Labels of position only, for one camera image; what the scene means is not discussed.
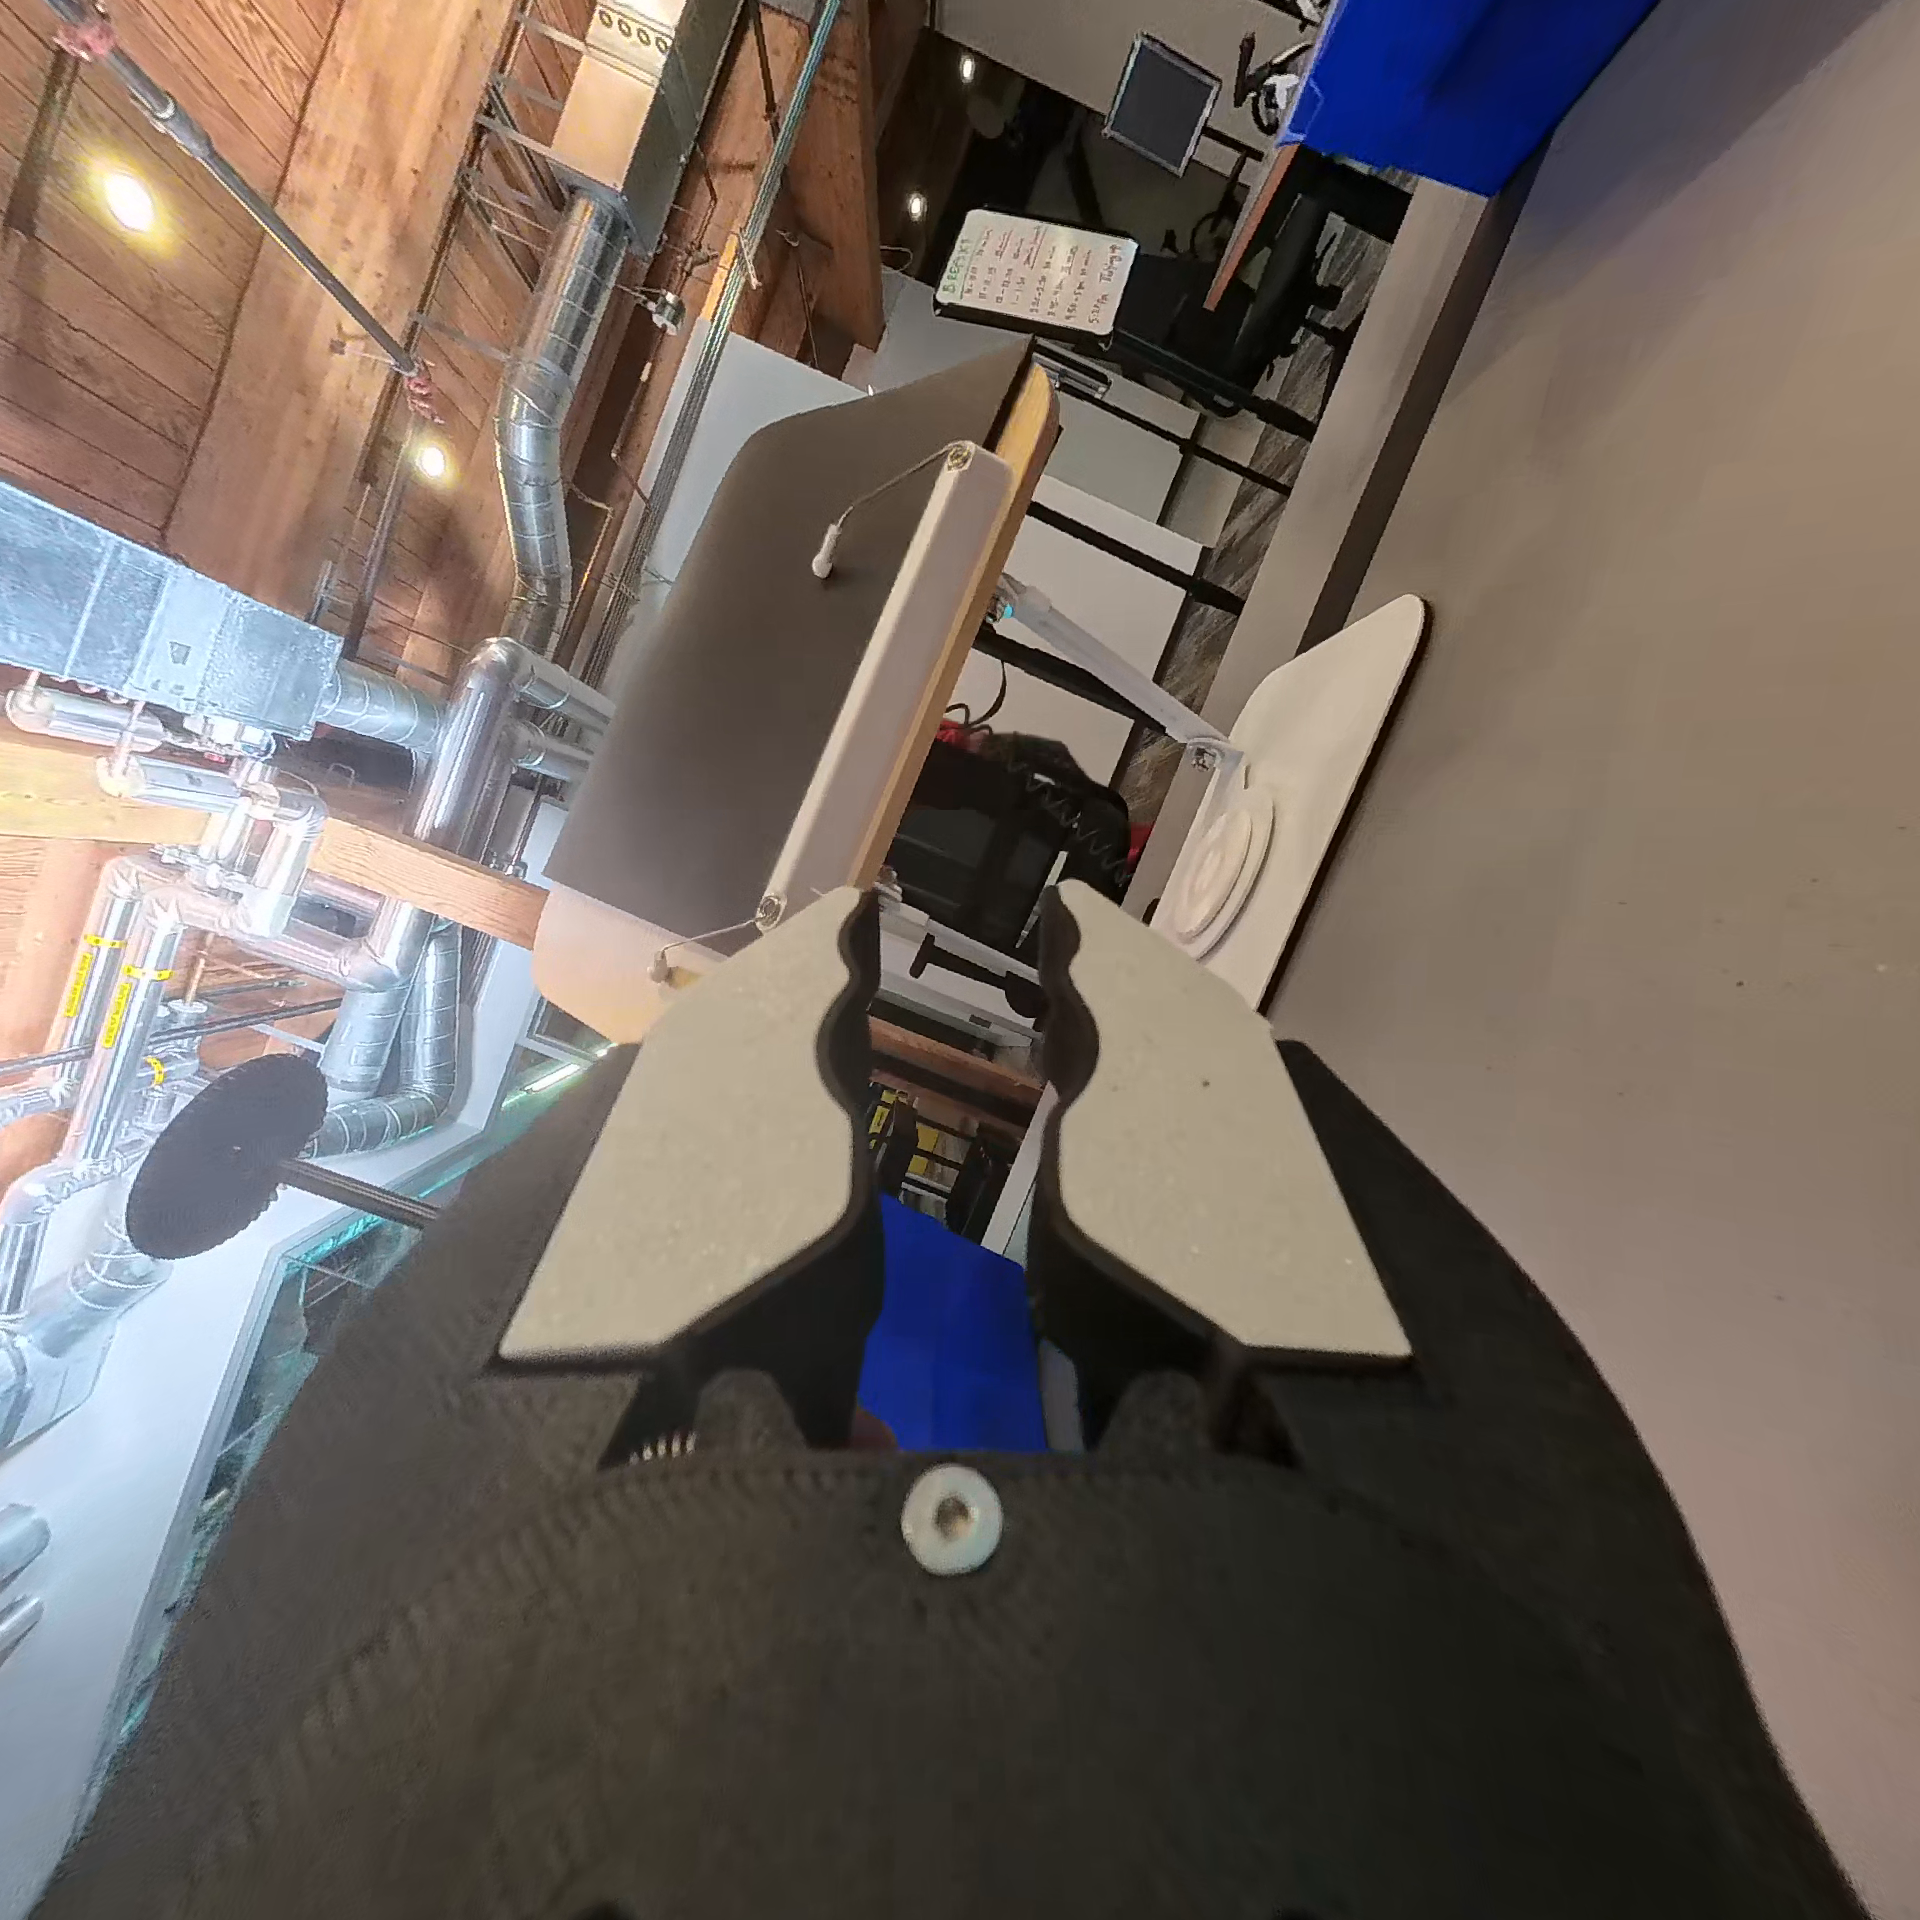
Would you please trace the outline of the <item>white board stand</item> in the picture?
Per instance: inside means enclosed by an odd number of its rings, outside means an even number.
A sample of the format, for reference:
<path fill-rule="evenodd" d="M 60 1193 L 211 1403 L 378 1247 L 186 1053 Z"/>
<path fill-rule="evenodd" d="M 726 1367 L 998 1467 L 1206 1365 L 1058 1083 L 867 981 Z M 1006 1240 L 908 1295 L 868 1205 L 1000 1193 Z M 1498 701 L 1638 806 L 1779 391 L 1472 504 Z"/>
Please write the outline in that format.
<path fill-rule="evenodd" d="M 752 937 L 835 886 L 872 871 L 880 807 L 912 784 L 904 754 L 947 709 L 938 672 L 992 554 L 1007 462 L 972 442 L 942 450 L 940 479 L 858 658 L 792 823 L 775 854 Z M 1260 1009 L 1418 666 L 1431 610 L 1392 600 L 1261 679 L 1219 731 L 1143 670 L 1004 571 L 988 598 L 1206 771 L 1206 793 L 1159 894 L 1154 929 Z"/>

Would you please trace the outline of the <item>blue storage bin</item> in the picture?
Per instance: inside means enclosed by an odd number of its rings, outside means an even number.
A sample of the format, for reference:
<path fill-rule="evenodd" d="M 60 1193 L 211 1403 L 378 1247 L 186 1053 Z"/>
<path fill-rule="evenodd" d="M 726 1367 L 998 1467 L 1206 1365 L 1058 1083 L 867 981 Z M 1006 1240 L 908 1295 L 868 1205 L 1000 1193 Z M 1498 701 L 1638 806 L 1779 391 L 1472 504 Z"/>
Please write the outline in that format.
<path fill-rule="evenodd" d="M 1338 2 L 1283 146 L 1498 194 L 1652 2 Z"/>
<path fill-rule="evenodd" d="M 882 1301 L 859 1410 L 904 1455 L 1046 1449 L 1023 1271 L 882 1197 Z"/>

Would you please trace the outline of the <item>black office chair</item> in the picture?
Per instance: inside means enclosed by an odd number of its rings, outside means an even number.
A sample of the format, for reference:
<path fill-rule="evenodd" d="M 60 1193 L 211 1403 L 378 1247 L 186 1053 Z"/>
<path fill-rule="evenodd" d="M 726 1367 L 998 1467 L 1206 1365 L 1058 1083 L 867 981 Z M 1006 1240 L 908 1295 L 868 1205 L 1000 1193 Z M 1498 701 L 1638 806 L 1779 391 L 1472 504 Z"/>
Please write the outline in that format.
<path fill-rule="evenodd" d="M 1332 223 L 1375 226 L 1378 199 L 1398 187 L 1312 150 L 1271 159 L 1247 191 L 1215 264 L 1197 253 L 1140 257 L 1127 280 L 1111 361 L 1131 378 L 1160 378 L 1215 417 L 1234 417 L 1307 331 L 1339 303 L 1324 281 Z"/>

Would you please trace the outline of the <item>cluster of silver pipes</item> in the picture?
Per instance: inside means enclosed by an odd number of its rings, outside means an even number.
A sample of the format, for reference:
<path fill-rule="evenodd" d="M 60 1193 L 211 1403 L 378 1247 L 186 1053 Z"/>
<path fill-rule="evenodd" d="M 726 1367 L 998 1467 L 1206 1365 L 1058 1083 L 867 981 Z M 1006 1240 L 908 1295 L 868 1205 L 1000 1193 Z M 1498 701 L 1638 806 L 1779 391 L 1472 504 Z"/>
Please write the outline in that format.
<path fill-rule="evenodd" d="M 122 1208 L 159 1129 L 212 1083 L 203 1040 L 255 1033 L 264 1010 L 208 1016 L 206 949 L 318 989 L 277 1021 L 332 1013 L 322 1043 L 277 1065 L 319 1069 L 307 1159 L 319 1200 L 412 1193 L 495 1115 L 527 1025 L 483 1064 L 487 1025 L 461 989 L 464 937 L 527 954 L 543 894 L 480 856 L 440 848 L 274 760 L 171 758 L 132 706 L 20 683 L 5 712 L 5 840 L 111 848 L 64 954 L 35 1072 L 5 1080 L 5 1134 L 58 1126 L 48 1153 L 5 1167 L 5 1459 L 86 1406 L 118 1326 L 192 1256 L 140 1256 Z"/>

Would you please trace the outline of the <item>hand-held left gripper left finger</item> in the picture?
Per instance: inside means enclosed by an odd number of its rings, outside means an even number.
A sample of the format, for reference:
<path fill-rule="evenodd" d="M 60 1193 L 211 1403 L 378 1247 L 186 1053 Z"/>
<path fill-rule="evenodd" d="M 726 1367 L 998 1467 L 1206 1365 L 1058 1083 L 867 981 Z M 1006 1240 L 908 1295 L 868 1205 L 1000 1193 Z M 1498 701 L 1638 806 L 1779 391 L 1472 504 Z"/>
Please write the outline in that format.
<path fill-rule="evenodd" d="M 807 1445 L 851 1442 L 884 1291 L 877 981 L 877 898 L 838 888 L 656 1021 L 499 1335 L 502 1370 L 631 1376 L 646 1424 L 759 1375 Z"/>

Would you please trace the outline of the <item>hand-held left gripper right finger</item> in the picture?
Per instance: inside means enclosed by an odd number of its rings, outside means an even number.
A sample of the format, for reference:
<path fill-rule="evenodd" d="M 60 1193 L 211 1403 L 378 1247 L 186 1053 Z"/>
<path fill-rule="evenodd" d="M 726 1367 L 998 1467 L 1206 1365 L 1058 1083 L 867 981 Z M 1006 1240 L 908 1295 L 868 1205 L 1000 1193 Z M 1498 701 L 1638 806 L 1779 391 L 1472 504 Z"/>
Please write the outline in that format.
<path fill-rule="evenodd" d="M 1395 1376 L 1412 1342 L 1274 1031 L 1082 881 L 1042 910 L 1046 1081 L 1030 1208 L 1040 1334 L 1087 1449 L 1146 1378 L 1234 1440 L 1271 1375 Z"/>

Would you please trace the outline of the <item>whiteboard on stand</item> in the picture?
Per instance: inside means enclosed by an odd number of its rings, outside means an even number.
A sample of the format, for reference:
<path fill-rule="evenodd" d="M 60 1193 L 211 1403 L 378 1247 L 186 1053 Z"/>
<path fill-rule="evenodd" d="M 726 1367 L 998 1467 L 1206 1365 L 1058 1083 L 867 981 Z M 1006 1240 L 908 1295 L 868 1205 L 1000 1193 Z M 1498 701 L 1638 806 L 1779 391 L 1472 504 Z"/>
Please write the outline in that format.
<path fill-rule="evenodd" d="M 1104 349 L 1139 259 L 1139 241 L 1127 233 L 970 208 L 932 291 L 932 313 L 1038 342 Z"/>

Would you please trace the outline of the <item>grey and wooden curved board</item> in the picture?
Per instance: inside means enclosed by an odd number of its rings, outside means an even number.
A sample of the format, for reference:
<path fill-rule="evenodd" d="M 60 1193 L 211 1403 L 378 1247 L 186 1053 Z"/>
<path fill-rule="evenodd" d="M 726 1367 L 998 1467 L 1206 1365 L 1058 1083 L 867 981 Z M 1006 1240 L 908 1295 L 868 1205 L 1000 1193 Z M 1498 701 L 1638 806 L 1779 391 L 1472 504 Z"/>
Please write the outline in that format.
<path fill-rule="evenodd" d="M 746 442 L 653 629 L 622 649 L 607 731 L 546 857 L 535 937 L 546 1001 L 602 1040 L 637 1043 L 685 991 L 778 931 L 740 925 L 792 826 L 942 450 L 972 442 L 1012 472 L 934 679 L 951 702 L 1058 432 L 1032 343 L 1012 337 Z M 915 782 L 942 721 L 908 747 Z M 829 891 L 872 889 L 915 782 L 880 807 L 875 870 Z"/>

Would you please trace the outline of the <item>grey framed sign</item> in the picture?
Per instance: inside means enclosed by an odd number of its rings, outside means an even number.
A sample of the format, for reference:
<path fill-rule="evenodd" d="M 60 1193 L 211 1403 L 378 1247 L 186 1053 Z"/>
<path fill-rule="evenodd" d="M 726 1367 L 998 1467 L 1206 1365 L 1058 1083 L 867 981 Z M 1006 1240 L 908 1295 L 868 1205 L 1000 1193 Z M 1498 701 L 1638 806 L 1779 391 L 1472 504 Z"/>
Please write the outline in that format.
<path fill-rule="evenodd" d="M 1181 176 L 1208 130 L 1221 77 L 1159 37 L 1139 35 L 1106 110 L 1104 138 Z"/>

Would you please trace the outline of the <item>silver rectangular air duct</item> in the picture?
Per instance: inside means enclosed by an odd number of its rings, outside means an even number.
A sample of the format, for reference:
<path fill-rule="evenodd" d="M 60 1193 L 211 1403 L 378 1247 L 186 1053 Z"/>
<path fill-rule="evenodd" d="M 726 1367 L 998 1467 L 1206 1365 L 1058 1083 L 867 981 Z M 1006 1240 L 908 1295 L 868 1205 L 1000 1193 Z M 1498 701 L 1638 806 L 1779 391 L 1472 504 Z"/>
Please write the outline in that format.
<path fill-rule="evenodd" d="M 594 2 L 550 141 L 562 176 L 622 208 L 631 253 L 662 238 L 740 2 Z"/>

